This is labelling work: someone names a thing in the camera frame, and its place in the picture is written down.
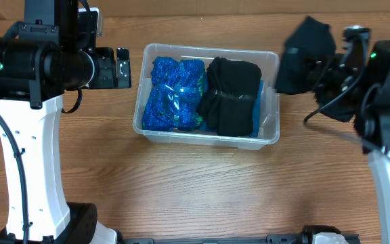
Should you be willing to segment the sparkly blue fabric bundle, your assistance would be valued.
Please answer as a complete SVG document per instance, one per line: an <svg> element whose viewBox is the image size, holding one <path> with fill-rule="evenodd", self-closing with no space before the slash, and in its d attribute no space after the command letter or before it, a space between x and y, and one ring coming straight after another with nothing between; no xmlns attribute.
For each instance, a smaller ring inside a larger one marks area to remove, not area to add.
<svg viewBox="0 0 390 244"><path fill-rule="evenodd" d="M157 57L151 72L152 90L142 117L142 129L194 131L202 117L196 112L204 93L204 62Z"/></svg>

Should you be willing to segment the blue denim jeans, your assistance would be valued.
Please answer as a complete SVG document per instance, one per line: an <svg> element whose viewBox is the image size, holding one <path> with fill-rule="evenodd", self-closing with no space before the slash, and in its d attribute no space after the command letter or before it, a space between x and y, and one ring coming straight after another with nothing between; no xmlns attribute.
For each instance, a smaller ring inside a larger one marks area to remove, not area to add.
<svg viewBox="0 0 390 244"><path fill-rule="evenodd" d="M248 135L248 137L256 138L259 134L259 126L260 126L260 108L261 108L261 94L263 91L263 80L260 80L259 91L257 94L257 99L255 100L255 104L253 107L252 120L253 120L253 131ZM199 128L200 131L207 132L216 132L216 129L209 129L205 121L201 123Z"/></svg>

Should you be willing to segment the large black taped garment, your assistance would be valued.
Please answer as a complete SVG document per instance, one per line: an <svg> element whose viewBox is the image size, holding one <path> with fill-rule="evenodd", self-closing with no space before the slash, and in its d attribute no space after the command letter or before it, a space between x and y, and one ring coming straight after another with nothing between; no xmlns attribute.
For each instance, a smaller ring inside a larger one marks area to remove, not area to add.
<svg viewBox="0 0 390 244"><path fill-rule="evenodd" d="M207 68L207 91L197 113L219 136L248 136L262 72L251 62L216 57Z"/></svg>

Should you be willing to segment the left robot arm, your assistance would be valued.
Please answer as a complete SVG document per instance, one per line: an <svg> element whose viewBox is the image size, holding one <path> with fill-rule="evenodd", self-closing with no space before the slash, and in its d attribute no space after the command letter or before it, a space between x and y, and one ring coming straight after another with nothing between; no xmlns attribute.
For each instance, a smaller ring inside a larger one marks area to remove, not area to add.
<svg viewBox="0 0 390 244"><path fill-rule="evenodd" d="M0 139L9 211L0 243L123 242L92 203L69 203L60 166L63 95L131 87L129 51L98 47L101 13L79 0L27 1L0 37Z"/></svg>

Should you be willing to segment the small black garment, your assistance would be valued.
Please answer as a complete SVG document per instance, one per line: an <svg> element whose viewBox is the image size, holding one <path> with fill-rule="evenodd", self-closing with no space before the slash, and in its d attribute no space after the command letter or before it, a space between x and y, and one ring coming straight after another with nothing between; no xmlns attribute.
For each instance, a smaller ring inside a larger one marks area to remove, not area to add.
<svg viewBox="0 0 390 244"><path fill-rule="evenodd" d="M274 89L280 94L304 94L313 89L321 66L334 55L330 26L307 16L284 43Z"/></svg>

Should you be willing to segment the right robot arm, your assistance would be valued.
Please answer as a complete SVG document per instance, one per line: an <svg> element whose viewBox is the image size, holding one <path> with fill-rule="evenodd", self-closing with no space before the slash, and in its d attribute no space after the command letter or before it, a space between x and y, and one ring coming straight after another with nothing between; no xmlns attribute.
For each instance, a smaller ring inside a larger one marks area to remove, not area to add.
<svg viewBox="0 0 390 244"><path fill-rule="evenodd" d="M374 178L382 243L390 243L390 41L351 41L345 55L305 62L305 82L319 112L338 121L353 121Z"/></svg>

